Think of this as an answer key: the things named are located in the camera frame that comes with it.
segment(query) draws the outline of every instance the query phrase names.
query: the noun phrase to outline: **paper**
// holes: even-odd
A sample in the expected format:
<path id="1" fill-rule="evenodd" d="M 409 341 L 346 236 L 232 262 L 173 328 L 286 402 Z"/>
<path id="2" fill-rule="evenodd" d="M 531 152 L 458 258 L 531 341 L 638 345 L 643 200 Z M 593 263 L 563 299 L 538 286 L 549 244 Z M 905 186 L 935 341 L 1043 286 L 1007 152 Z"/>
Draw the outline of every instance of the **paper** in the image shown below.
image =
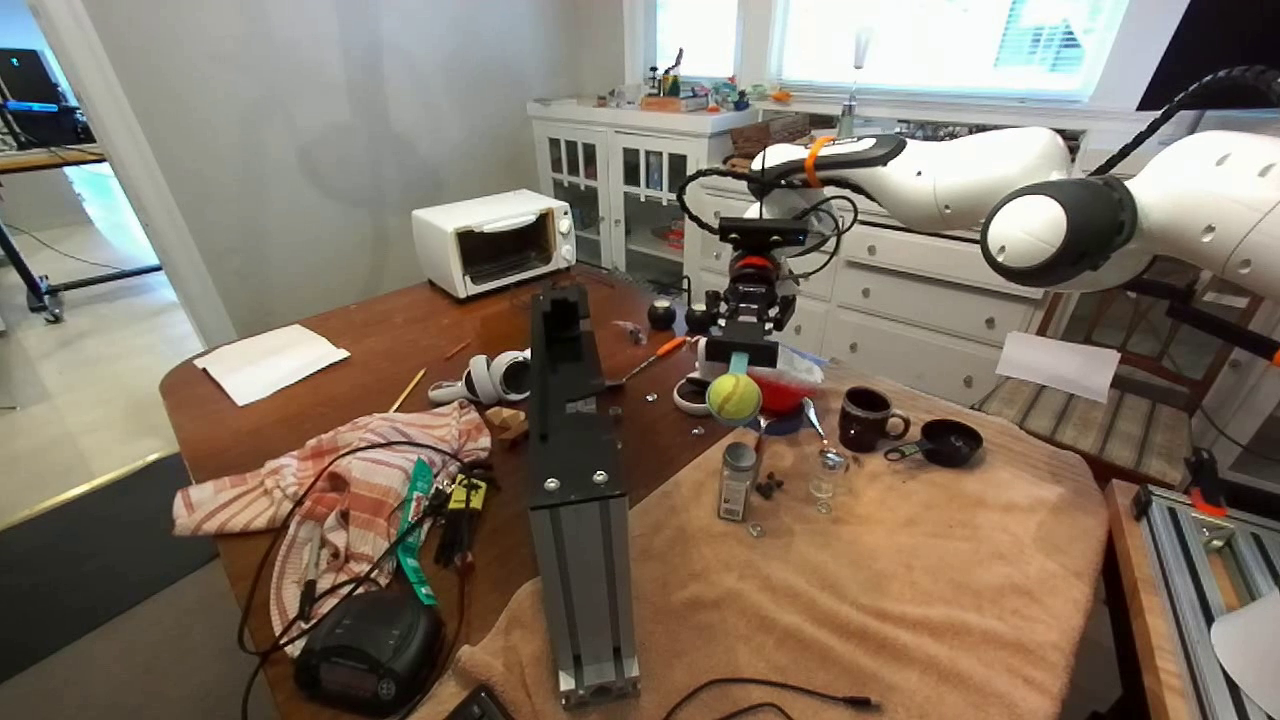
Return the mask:
<path id="1" fill-rule="evenodd" d="M 1120 368 L 1115 349 L 1007 332 L 994 378 L 1046 383 L 1046 387 L 1104 404 L 1110 392 L 1115 368 Z"/>
<path id="2" fill-rule="evenodd" d="M 235 345 L 222 345 L 196 361 L 241 410 L 254 404 L 351 353 L 329 345 L 325 338 L 286 326 Z"/>
<path id="3" fill-rule="evenodd" d="M 1215 662 L 1269 715 L 1280 715 L 1280 592 L 1210 623 Z"/>

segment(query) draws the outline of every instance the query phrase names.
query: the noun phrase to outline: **cloth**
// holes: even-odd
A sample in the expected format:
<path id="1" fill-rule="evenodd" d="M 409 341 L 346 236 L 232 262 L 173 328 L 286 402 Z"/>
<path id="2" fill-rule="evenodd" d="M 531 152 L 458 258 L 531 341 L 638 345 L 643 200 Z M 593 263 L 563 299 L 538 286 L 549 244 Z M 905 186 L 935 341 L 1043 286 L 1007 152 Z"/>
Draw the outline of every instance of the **cloth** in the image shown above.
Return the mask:
<path id="1" fill-rule="evenodd" d="M 710 676 L 877 697 L 885 715 L 1059 715 L 1108 536 L 1086 463 L 1007 420 L 879 387 L 917 427 L 931 418 L 980 427 L 980 463 L 858 458 L 818 505 L 818 444 L 767 440 L 764 468 L 785 493 L 752 497 L 749 531 L 715 522 L 722 444 L 707 447 L 626 517 L 638 697 L 570 715 L 653 720 Z M 818 418 L 834 427 L 834 392 L 818 395 Z M 550 676 L 531 582 L 454 652 L 414 715 L 449 715 L 471 683 L 490 683 L 510 715 L 550 720 L 563 715 Z M 710 687 L 678 715 L 755 702 L 853 715 L 767 687 Z"/>
<path id="2" fill-rule="evenodd" d="M 300 613 L 306 553 L 320 553 L 320 603 L 310 608 L 310 617 L 320 617 L 339 601 L 339 592 L 325 595 L 325 587 L 364 577 L 390 543 L 397 507 L 414 459 L 429 459 L 434 480 L 449 480 L 458 463 L 485 459 L 486 454 L 490 438 L 468 404 L 371 412 L 310 438 L 303 447 L 274 458 L 265 468 L 179 490 L 173 502 L 173 531 L 265 531 L 281 527 L 300 505 L 281 536 L 269 584 L 270 628 L 282 633 Z"/>

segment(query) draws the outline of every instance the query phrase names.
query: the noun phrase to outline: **yellow ball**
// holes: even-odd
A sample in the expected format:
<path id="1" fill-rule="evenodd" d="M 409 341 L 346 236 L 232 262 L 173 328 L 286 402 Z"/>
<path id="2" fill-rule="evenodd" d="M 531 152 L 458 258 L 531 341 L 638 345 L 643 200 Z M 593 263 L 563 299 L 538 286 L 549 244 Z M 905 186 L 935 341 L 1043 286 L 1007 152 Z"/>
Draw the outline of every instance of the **yellow ball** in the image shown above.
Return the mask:
<path id="1" fill-rule="evenodd" d="M 749 424 L 759 412 L 759 383 L 739 372 L 715 378 L 707 387 L 707 412 L 720 424 Z"/>

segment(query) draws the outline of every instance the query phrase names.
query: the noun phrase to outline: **power adapter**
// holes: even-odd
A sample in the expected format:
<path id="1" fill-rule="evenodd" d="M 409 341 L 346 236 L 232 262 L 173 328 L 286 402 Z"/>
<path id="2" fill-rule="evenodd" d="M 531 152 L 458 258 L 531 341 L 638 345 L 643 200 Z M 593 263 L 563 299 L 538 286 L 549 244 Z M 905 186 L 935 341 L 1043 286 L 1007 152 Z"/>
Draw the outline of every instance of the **power adapter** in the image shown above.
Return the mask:
<path id="1" fill-rule="evenodd" d="M 443 619 L 409 592 L 346 595 L 306 635 L 291 682 L 320 705 L 390 715 L 425 697 L 438 669 Z"/>

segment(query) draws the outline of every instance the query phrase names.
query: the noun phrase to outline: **microwave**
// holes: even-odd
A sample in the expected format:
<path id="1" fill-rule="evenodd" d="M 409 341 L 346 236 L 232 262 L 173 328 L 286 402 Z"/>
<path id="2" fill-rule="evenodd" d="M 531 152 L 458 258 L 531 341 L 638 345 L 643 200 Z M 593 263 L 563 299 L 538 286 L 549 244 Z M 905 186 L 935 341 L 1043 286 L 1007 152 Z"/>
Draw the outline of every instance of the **microwave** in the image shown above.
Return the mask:
<path id="1" fill-rule="evenodd" d="M 576 263 L 570 208 L 527 189 L 410 214 L 425 278 L 454 299 Z"/>

